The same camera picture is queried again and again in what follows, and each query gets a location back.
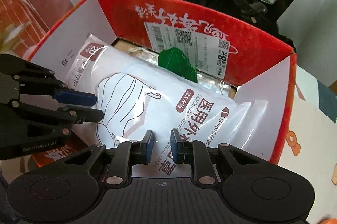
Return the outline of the cartoon print table cloth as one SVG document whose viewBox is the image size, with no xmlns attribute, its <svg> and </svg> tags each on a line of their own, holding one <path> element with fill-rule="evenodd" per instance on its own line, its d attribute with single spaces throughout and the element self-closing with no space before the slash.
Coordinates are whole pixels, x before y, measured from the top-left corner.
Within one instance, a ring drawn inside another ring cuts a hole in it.
<svg viewBox="0 0 337 224">
<path fill-rule="evenodd" d="M 282 114 L 286 109 L 287 88 L 293 84 L 293 104 L 287 137 L 297 138 L 299 147 L 291 148 L 286 140 L 277 149 L 281 135 Z M 333 185 L 336 165 L 336 122 L 330 119 L 320 104 L 328 89 L 311 74 L 295 65 L 278 64 L 239 87 L 237 103 L 266 100 L 268 107 L 246 149 L 269 160 L 272 151 L 279 151 L 276 162 L 295 171 L 312 182 L 316 198 L 308 215 L 309 223 L 320 223 L 336 218 L 336 186 Z"/>
</svg>

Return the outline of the white surgical mask package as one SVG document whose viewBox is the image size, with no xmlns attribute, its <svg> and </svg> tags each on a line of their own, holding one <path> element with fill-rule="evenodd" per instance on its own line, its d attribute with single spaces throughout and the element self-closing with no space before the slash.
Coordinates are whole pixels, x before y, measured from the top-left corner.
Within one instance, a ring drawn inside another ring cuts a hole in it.
<svg viewBox="0 0 337 224">
<path fill-rule="evenodd" d="M 76 125 L 75 133 L 88 145 L 116 148 L 141 140 L 147 131 L 155 142 L 150 163 L 136 165 L 134 177 L 188 177 L 191 168 L 176 164 L 171 130 L 183 140 L 198 140 L 207 147 L 221 143 L 243 145 L 254 130 L 250 118 L 257 103 L 236 103 L 194 82 L 124 53 L 95 36 L 80 49 L 66 78 L 75 90 L 93 93 L 94 108 L 104 117 L 97 123 Z"/>
</svg>

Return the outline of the red strawberry cardboard box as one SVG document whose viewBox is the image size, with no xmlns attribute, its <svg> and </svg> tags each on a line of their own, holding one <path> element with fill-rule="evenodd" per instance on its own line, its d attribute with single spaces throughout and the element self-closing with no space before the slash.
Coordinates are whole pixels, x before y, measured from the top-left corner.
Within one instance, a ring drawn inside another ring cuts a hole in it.
<svg viewBox="0 0 337 224">
<path fill-rule="evenodd" d="M 296 53 L 232 16 L 182 0 L 82 0 L 30 50 L 27 59 L 65 79 L 89 35 L 156 52 L 169 67 L 194 69 L 238 88 L 239 103 L 266 100 L 266 117 L 247 150 L 278 163 L 286 142 Z"/>
</svg>

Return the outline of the green plastic object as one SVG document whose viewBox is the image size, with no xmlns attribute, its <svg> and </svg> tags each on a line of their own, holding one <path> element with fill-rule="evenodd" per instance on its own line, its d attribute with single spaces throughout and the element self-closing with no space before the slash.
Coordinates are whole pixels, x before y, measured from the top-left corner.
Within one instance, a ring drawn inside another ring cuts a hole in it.
<svg viewBox="0 0 337 224">
<path fill-rule="evenodd" d="M 184 78 L 197 83 L 197 73 L 184 52 L 176 47 L 163 50 L 157 60 L 158 66 Z"/>
</svg>

